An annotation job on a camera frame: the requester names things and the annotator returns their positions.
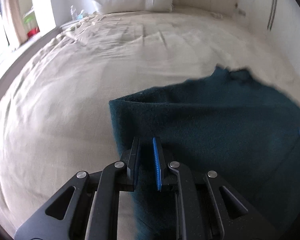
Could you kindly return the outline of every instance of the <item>beige bedsheet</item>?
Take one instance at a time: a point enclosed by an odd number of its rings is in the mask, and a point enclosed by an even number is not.
[[[193,8],[92,15],[46,45],[0,102],[0,223],[13,235],[77,171],[118,159],[108,102],[152,86],[248,65],[300,104],[300,78],[284,57],[238,27]],[[132,239],[121,195],[119,239]]]

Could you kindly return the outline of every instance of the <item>beige curtain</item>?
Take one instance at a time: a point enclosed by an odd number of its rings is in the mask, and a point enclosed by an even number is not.
[[[27,41],[28,36],[23,27],[19,1],[0,0],[3,26],[6,31],[11,49],[17,49]]]

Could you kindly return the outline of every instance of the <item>plastic bottle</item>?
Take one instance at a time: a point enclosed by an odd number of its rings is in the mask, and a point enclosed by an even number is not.
[[[87,17],[87,16],[89,16],[89,14],[86,13],[85,10],[82,10],[81,13],[78,15],[77,19],[78,19],[78,20],[81,20],[81,19],[83,19],[83,18],[85,18],[85,17]]]
[[[78,14],[77,14],[77,10],[73,5],[71,6],[70,13],[71,13],[72,20],[75,21],[77,19]]]

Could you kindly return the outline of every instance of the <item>dark teal towel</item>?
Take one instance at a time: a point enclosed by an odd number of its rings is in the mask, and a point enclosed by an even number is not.
[[[134,136],[159,136],[191,169],[221,174],[280,232],[298,215],[300,108],[249,71],[216,67],[209,77],[109,104],[119,152]],[[133,193],[138,238],[146,240],[175,226],[173,195],[156,191],[153,162],[146,148]]]

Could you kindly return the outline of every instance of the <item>green object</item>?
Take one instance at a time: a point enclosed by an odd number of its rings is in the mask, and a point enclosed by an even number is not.
[[[23,19],[23,21],[25,22],[25,24],[30,23],[32,20],[33,20],[33,16],[31,16],[31,15],[28,15],[28,16],[26,16],[26,17]]]

